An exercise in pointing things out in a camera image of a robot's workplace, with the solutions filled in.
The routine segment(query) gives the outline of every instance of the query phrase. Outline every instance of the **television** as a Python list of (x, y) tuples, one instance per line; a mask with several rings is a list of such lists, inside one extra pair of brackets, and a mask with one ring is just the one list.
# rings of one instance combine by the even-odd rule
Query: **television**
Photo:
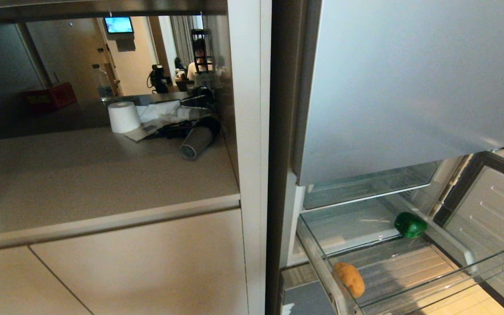
[(132, 19), (126, 17), (105, 17), (108, 34), (133, 34)]

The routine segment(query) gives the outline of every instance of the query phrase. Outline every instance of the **person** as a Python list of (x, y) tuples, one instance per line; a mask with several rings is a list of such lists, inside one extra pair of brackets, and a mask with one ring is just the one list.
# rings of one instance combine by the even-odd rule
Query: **person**
[[(206, 60), (206, 58), (204, 58), (205, 51), (206, 51), (206, 41), (203, 38), (198, 38), (196, 41), (194, 41), (194, 53), (198, 57), (197, 58), (198, 63), (205, 62), (205, 60)], [(212, 65), (209, 65), (208, 68), (210, 71), (213, 70)], [(205, 68), (205, 66), (200, 66), (199, 70), (205, 71), (206, 68)], [(188, 65), (188, 75), (187, 75), (188, 80), (193, 81), (196, 78), (196, 73), (197, 73), (196, 63), (192, 62), (191, 64)]]

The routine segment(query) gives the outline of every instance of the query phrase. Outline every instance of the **curtain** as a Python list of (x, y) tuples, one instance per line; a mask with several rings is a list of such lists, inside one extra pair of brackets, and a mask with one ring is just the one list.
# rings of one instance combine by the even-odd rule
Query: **curtain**
[(194, 16), (171, 16), (172, 34), (174, 36), (174, 46), (176, 54), (182, 60), (184, 66), (194, 62), (194, 52), (192, 50), (192, 28), (198, 28)]

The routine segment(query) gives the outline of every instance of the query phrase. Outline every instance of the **crisper drawer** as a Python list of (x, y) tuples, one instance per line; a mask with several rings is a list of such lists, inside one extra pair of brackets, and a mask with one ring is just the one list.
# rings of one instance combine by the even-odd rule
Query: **crisper drawer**
[[(394, 221), (403, 212), (427, 222), (424, 235), (400, 235)], [(468, 221), (462, 228), (474, 229)], [(464, 245), (468, 239), (454, 238), (402, 193), (302, 213), (297, 235), (339, 315), (404, 315), (504, 270), (504, 245), (484, 235), (492, 250), (478, 256)], [(341, 262), (354, 265), (362, 276), (366, 288), (360, 297), (334, 268)]]

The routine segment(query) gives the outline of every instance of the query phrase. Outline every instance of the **white cabinet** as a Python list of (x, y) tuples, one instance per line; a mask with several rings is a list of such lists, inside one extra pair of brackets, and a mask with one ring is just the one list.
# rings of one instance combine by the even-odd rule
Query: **white cabinet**
[(0, 315), (89, 315), (26, 247), (0, 250)]
[(248, 313), (240, 209), (32, 245), (95, 315)]

